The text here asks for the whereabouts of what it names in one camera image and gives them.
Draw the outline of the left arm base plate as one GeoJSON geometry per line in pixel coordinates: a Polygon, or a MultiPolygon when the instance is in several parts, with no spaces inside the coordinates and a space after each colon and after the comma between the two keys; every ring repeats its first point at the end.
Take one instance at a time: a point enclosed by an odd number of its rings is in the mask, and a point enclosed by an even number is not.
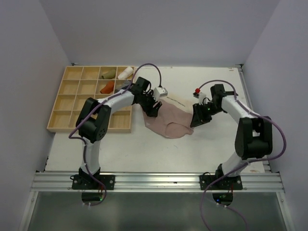
{"type": "MultiPolygon", "coordinates": [[[[98,181],[100,181],[106,188],[106,190],[113,190],[115,185],[115,175],[97,175],[94,176],[98,181]]],[[[73,190],[98,190],[102,189],[102,185],[99,184],[97,181],[92,179],[91,177],[89,179],[82,178],[80,175],[72,175],[70,177],[70,180],[72,180],[72,189],[73,190]]]]}

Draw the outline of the pink underwear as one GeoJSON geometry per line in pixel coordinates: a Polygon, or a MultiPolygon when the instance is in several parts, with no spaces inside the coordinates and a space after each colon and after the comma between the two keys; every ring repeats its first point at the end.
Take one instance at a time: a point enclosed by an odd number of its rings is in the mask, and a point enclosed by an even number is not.
{"type": "Polygon", "coordinates": [[[192,101],[171,94],[162,98],[160,102],[162,106],[157,117],[149,117],[143,112],[144,125],[154,133],[169,139],[192,135],[192,101]]]}

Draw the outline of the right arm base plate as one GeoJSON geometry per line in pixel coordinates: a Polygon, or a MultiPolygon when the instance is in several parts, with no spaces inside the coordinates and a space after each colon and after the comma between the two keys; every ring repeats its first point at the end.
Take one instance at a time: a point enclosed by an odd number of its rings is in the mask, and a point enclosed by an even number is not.
{"type": "MultiPolygon", "coordinates": [[[[217,179],[215,175],[210,173],[204,173],[199,175],[199,184],[201,190],[205,190],[209,184],[214,182],[217,179]]],[[[240,176],[237,177],[225,177],[224,179],[212,184],[208,190],[242,190],[242,180],[240,176]]]]}

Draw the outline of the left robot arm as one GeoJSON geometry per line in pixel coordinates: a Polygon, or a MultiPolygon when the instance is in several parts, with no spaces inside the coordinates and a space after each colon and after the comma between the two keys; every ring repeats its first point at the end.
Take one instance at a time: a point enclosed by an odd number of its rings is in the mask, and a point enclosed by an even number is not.
{"type": "Polygon", "coordinates": [[[83,183],[89,189],[97,188],[100,183],[97,175],[100,172],[100,143],[107,133],[111,115],[124,107],[138,104],[147,116],[158,116],[162,103],[158,100],[160,95],[154,94],[159,93],[159,88],[147,90],[150,84],[150,81],[139,77],[135,83],[130,83],[109,97],[86,99],[69,138],[82,141],[82,164],[78,173],[85,174],[83,183]]]}

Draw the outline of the white rolled underwear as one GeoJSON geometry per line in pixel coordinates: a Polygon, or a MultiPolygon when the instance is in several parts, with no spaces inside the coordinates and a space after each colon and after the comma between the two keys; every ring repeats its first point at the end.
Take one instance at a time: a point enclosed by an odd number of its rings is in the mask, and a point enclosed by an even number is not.
{"type": "Polygon", "coordinates": [[[120,80],[127,79],[133,73],[134,73],[134,69],[132,67],[127,67],[118,75],[118,79],[120,80]]]}

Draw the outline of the aluminium mounting rail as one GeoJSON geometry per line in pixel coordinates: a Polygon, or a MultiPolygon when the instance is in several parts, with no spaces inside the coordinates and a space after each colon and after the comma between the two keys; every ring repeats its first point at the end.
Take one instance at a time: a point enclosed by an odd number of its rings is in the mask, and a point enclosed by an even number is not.
{"type": "MultiPolygon", "coordinates": [[[[201,173],[115,173],[113,193],[119,192],[156,192],[156,193],[200,193],[199,175],[201,173]]],[[[46,171],[36,173],[30,187],[33,192],[71,192],[75,172],[46,171]]],[[[242,190],[207,190],[207,192],[240,192],[240,193],[280,193],[284,192],[281,176],[277,173],[243,173],[241,174],[242,190]]]]}

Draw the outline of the olive rolled underwear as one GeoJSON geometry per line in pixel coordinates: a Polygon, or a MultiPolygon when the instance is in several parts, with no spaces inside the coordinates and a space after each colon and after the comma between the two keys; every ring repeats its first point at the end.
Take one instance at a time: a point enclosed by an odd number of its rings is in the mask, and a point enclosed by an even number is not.
{"type": "Polygon", "coordinates": [[[107,79],[113,79],[115,78],[115,76],[116,76],[116,70],[111,69],[110,71],[103,73],[101,75],[101,78],[107,80],[107,79]]]}

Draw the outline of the grey rolled underwear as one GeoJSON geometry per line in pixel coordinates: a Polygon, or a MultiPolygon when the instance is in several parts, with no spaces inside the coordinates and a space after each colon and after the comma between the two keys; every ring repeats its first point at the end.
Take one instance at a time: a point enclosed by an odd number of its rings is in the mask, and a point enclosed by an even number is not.
{"type": "Polygon", "coordinates": [[[118,80],[115,85],[114,93],[119,92],[121,89],[126,89],[130,85],[130,80],[118,80]]]}

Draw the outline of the orange and cream underwear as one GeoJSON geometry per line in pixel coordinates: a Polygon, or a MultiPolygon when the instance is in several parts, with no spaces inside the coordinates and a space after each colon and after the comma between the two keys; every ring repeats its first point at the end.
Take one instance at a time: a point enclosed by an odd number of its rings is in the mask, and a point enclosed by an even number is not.
{"type": "Polygon", "coordinates": [[[114,81],[107,82],[107,84],[100,90],[100,93],[101,94],[110,94],[110,93],[112,93],[113,90],[114,90],[114,85],[115,85],[114,81]]]}

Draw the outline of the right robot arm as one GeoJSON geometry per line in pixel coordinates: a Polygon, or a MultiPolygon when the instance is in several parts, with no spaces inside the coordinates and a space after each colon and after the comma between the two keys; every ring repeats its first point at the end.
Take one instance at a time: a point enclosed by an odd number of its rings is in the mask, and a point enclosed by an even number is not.
{"type": "Polygon", "coordinates": [[[209,123],[212,116],[224,112],[237,123],[234,148],[235,152],[215,172],[214,183],[220,189],[231,184],[231,177],[240,175],[249,161],[258,160],[272,152],[272,124],[269,117],[262,118],[247,108],[237,99],[235,90],[226,91],[223,84],[215,84],[210,88],[209,100],[197,88],[193,93],[199,100],[193,105],[193,117],[190,127],[198,127],[209,123]]]}

